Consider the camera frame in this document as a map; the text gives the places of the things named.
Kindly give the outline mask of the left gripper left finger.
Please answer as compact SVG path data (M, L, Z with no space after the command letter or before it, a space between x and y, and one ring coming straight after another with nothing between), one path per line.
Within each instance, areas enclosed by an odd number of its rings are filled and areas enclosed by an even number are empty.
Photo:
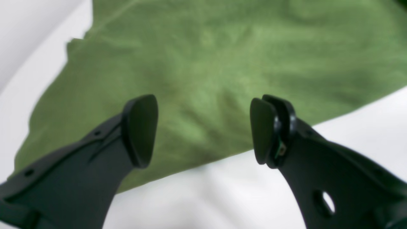
M1 184L1 221L20 229L101 229L122 180L151 162L158 123L154 95L130 100L78 142Z

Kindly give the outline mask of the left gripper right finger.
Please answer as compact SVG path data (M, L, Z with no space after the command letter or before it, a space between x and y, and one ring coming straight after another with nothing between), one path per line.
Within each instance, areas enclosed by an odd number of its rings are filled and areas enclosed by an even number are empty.
M257 162L283 175L307 229L406 228L406 183L323 138L289 101L254 98L250 123Z

